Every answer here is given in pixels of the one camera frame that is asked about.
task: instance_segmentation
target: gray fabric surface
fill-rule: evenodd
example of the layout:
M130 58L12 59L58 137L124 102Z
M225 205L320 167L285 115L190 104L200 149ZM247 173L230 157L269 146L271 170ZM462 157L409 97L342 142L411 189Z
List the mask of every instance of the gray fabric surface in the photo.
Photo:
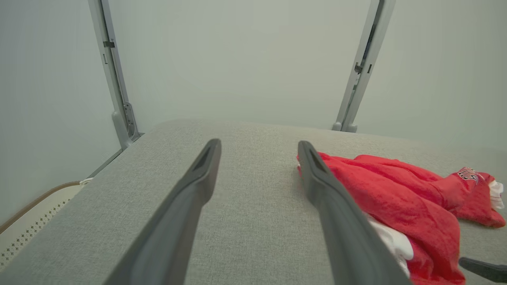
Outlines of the gray fabric surface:
M170 121L100 172L0 275L0 283L102 283L215 137L222 140L222 159L186 284L333 283L318 214L303 196L296 170L302 139L330 155L397 158L440 175L469 166L507 182L507 156L493 151L444 151L403 139L287 126ZM507 264L506 233L462 222L462 255ZM468 284L489 284L465 275Z

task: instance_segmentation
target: red cloth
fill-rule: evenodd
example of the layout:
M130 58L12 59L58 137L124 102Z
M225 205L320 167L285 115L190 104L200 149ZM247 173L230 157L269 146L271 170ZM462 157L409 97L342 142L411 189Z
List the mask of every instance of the red cloth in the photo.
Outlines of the red cloth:
M489 183L494 177L489 174L463 168L442 178L398 160L320 155L363 211L407 235L414 250L407 261L414 284L465 284L458 268L457 218L505 226L491 208Z

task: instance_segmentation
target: clothing pile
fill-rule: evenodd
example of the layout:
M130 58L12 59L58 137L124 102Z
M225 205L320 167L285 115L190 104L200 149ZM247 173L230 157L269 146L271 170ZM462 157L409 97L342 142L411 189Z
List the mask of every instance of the clothing pile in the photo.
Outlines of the clothing pile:
M416 284L465 284L458 268L459 219L499 228L503 185L464 167L446 178L398 160L320 153L402 269Z

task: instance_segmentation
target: white wall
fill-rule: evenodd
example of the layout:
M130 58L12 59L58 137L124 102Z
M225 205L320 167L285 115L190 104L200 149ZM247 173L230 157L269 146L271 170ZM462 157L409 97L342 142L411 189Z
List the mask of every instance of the white wall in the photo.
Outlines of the white wall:
M369 6L110 0L140 131L194 117L331 129Z
M507 1L398 0L358 132L507 150Z
M120 149L87 1L0 2L0 224Z

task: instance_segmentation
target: brown edge trim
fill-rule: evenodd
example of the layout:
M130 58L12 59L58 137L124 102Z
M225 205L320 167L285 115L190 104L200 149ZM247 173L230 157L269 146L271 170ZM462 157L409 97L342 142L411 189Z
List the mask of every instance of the brown edge trim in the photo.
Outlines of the brown edge trim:
M69 182L62 184L60 186L56 186L55 188L49 190L48 192L42 194L39 198L35 199L32 203L28 204L25 208L21 209L19 212L17 212L12 218L8 219L5 224L0 226L0 234L2 234L7 228L9 228L15 221L17 221L20 217L22 217L26 212L30 211L33 207L35 207L37 204L39 204L44 199L48 198L51 194L55 193L58 190L62 190L63 188L67 188L70 186L77 186L79 185L79 181Z

